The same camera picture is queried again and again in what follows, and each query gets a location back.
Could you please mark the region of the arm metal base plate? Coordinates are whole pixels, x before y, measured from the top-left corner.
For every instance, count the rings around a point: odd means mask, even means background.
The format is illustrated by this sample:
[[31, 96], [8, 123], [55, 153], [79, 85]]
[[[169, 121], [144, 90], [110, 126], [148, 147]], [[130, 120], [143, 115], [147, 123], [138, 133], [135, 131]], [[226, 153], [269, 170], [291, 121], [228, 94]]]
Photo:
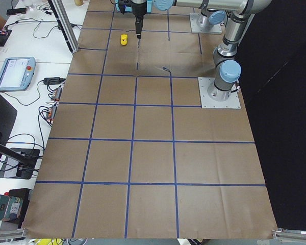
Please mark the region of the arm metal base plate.
[[223, 21], [224, 15], [212, 14], [208, 17], [199, 14], [190, 14], [190, 25], [192, 33], [206, 33], [206, 34], [221, 34], [222, 29], [220, 23]]
[[238, 91], [233, 85], [229, 91], [221, 91], [215, 87], [215, 78], [198, 77], [200, 101], [202, 108], [241, 109]]

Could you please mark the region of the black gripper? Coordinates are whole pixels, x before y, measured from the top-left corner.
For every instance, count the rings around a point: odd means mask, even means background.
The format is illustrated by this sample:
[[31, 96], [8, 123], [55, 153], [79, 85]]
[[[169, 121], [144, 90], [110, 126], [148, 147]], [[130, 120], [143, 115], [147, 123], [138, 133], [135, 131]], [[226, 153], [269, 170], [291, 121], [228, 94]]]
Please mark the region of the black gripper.
[[126, 7], [131, 7], [131, 12], [136, 17], [135, 32], [138, 39], [142, 38], [143, 16], [146, 14], [146, 0], [120, 0], [119, 11], [124, 14]]

